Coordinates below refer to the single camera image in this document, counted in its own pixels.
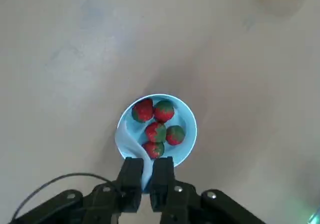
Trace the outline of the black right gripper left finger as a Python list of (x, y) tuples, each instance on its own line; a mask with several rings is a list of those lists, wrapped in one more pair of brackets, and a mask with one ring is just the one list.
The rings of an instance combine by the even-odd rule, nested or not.
[[(13, 224), (117, 224), (122, 213), (136, 213), (142, 197), (141, 158), (127, 157), (117, 179), (110, 181), (102, 176), (76, 172), (62, 175), (43, 184), (32, 192), (17, 208), (11, 219)], [(23, 206), (41, 190), (69, 177), (94, 177), (102, 181), (88, 195), (75, 189), (65, 190), (23, 215)]]

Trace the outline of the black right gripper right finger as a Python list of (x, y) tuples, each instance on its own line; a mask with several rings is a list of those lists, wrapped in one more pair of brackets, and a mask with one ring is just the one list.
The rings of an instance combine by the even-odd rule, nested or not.
[(197, 194), (196, 188), (175, 178), (172, 157), (153, 163), (150, 204), (161, 213), (161, 224), (263, 224), (253, 213), (218, 189)]

